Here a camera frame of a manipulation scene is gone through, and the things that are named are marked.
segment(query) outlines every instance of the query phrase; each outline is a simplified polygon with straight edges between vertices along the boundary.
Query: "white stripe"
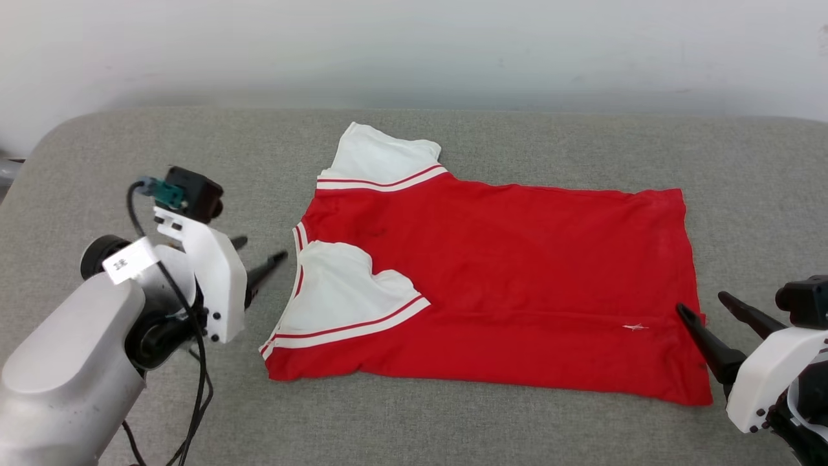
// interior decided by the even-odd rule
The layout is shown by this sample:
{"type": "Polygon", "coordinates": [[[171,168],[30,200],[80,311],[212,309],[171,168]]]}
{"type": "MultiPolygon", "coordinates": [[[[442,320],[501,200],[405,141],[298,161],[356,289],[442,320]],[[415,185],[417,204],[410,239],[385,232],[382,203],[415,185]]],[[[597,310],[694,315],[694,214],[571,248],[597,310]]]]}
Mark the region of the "white stripe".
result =
{"type": "MultiPolygon", "coordinates": [[[[363,335],[381,332],[383,330],[388,330],[389,328],[395,327],[407,321],[409,318],[413,317],[415,314],[419,313],[421,310],[429,307],[430,305],[431,303],[428,302],[428,299],[420,298],[414,303],[412,303],[410,306],[405,308],[399,314],[395,315],[392,318],[383,320],[382,322],[372,323],[370,325],[363,325],[362,327],[349,328],[347,330],[340,330],[338,332],[323,333],[322,335],[317,335],[315,337],[277,338],[273,340],[272,347],[314,347],[324,343],[338,342],[340,340],[346,340],[348,338],[362,337],[363,335]]],[[[263,355],[265,359],[267,359],[267,357],[270,356],[270,353],[272,352],[272,347],[263,355]]]]}
{"type": "MultiPolygon", "coordinates": [[[[305,226],[302,225],[302,222],[299,222],[298,226],[299,226],[300,234],[305,233],[305,226]]],[[[296,257],[296,277],[293,279],[293,291],[291,291],[291,297],[287,299],[287,306],[285,306],[286,311],[287,311],[287,308],[291,305],[291,302],[293,301],[293,297],[296,296],[296,289],[299,288],[299,276],[301,275],[300,274],[301,264],[299,263],[299,236],[296,235],[296,228],[291,228],[291,233],[293,233],[293,245],[296,247],[296,254],[294,255],[294,257],[296,257]]],[[[272,343],[271,340],[273,339],[273,335],[276,335],[276,332],[279,331],[279,327],[281,326],[281,324],[282,324],[282,318],[280,317],[279,322],[276,323],[276,327],[274,327],[273,331],[270,333],[270,337],[268,337],[267,340],[265,341],[265,343],[263,345],[261,345],[258,349],[259,352],[262,352],[262,349],[264,347],[268,347],[267,350],[264,352],[264,354],[262,354],[262,356],[265,359],[267,359],[267,357],[270,356],[270,353],[273,351],[273,345],[271,344],[272,343]]]]}
{"type": "Polygon", "coordinates": [[[425,172],[422,175],[393,186],[377,186],[366,182],[356,182],[356,180],[354,182],[323,182],[322,180],[325,179],[319,177],[317,178],[319,181],[316,183],[316,189],[371,189],[382,192],[400,191],[401,189],[412,187],[443,173],[448,173],[445,167],[433,168],[429,172],[425,172]]]}
{"type": "Polygon", "coordinates": [[[308,232],[305,230],[305,226],[302,225],[302,222],[299,222],[299,236],[302,239],[302,247],[308,247],[308,232]]]}

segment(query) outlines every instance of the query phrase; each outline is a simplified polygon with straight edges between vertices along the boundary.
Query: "striped trim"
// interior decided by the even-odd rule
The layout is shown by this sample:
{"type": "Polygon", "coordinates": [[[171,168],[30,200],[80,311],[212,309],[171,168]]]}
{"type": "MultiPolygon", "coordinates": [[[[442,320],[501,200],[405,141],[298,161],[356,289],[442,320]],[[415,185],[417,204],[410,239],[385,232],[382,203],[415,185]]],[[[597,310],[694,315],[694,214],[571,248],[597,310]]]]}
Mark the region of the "striped trim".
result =
{"type": "MultiPolygon", "coordinates": [[[[294,255],[294,257],[296,257],[296,277],[293,279],[293,290],[291,291],[291,297],[287,300],[287,305],[285,306],[285,309],[287,309],[291,305],[293,299],[299,294],[299,290],[302,288],[302,279],[305,277],[305,270],[302,268],[301,265],[299,265],[299,253],[303,249],[305,249],[305,246],[307,244],[307,231],[305,230],[305,226],[302,225],[302,222],[299,222],[298,225],[293,227],[293,245],[296,247],[296,254],[294,255]]],[[[267,338],[267,343],[259,347],[259,352],[262,354],[262,356],[265,356],[265,359],[267,359],[267,356],[269,356],[270,352],[272,351],[271,343],[273,342],[273,338],[276,337],[276,332],[278,332],[278,330],[279,323],[276,324],[276,327],[273,329],[273,332],[270,334],[270,337],[267,338]]]]}
{"type": "Polygon", "coordinates": [[[374,191],[391,192],[400,191],[407,187],[412,187],[416,184],[430,180],[437,175],[448,173],[442,165],[432,165],[421,172],[414,173],[410,177],[403,178],[398,182],[382,184],[372,182],[369,180],[350,180],[343,178],[323,178],[316,179],[316,189],[371,189],[374,191]]]}
{"type": "Polygon", "coordinates": [[[325,343],[338,342],[339,340],[346,340],[354,337],[362,337],[371,333],[381,332],[389,328],[407,321],[421,310],[429,307],[431,303],[423,295],[418,295],[414,299],[408,301],[396,311],[389,315],[373,320],[371,322],[356,323],[342,328],[334,328],[331,330],[324,330],[317,333],[309,333],[306,335],[291,335],[277,333],[273,335],[271,341],[265,346],[265,351],[262,351],[262,356],[267,359],[270,356],[273,348],[305,348],[322,345],[325,343]]]}

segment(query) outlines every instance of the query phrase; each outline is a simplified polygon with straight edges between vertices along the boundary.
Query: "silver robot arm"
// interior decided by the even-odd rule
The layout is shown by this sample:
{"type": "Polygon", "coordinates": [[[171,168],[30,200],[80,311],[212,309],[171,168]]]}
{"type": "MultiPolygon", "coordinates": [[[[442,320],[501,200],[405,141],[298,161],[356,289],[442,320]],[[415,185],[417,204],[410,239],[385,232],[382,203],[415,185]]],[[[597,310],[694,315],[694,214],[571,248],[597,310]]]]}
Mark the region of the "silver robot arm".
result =
{"type": "Polygon", "coordinates": [[[207,178],[173,167],[166,181],[142,180],[142,193],[162,205],[155,207],[158,231],[181,248],[107,235],[87,249],[83,284],[2,369],[0,466],[98,464],[147,372],[201,338],[161,267],[205,340],[226,343],[243,330],[245,308],[286,257],[246,271],[236,250],[247,239],[206,225],[220,212],[222,194],[207,178]]]}

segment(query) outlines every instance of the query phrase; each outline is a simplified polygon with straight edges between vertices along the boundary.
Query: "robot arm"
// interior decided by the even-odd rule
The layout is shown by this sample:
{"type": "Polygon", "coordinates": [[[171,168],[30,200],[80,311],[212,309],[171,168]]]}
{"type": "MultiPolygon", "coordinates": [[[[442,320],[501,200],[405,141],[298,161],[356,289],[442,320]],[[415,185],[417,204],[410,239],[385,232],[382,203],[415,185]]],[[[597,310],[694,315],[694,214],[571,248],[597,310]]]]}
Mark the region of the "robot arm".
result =
{"type": "Polygon", "coordinates": [[[749,357],[683,304],[678,313],[724,387],[728,417],[744,433],[772,429],[804,466],[828,464],[828,275],[779,289],[777,306],[790,313],[790,328],[724,291],[719,300],[764,340],[749,357]]]}
{"type": "Polygon", "coordinates": [[[85,281],[2,369],[0,466],[98,463],[146,372],[197,337],[161,264],[206,340],[229,342],[243,330],[258,287],[286,257],[283,251],[246,272],[236,252],[246,239],[206,225],[220,213],[223,193],[207,178],[173,167],[165,181],[143,184],[142,193],[156,198],[158,231],[182,247],[107,235],[87,249],[85,281]],[[106,269],[129,277],[113,279],[106,269]]]}

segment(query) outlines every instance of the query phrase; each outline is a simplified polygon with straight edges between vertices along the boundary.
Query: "white sleeve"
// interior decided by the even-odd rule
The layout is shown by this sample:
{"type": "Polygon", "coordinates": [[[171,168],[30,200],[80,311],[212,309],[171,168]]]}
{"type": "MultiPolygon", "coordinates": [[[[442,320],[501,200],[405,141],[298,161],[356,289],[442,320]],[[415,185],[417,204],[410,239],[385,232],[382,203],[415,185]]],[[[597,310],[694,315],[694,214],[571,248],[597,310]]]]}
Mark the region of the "white sleeve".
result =
{"type": "Polygon", "coordinates": [[[265,359],[274,347],[312,347],[381,332],[430,305],[402,274],[371,274],[371,257],[356,246],[312,241],[296,259],[296,289],[260,348],[265,359]]]}
{"type": "Polygon", "coordinates": [[[439,165],[440,145],[425,139],[406,141],[367,124],[352,123],[342,138],[330,168],[320,180],[363,180],[391,184],[439,165]]]}

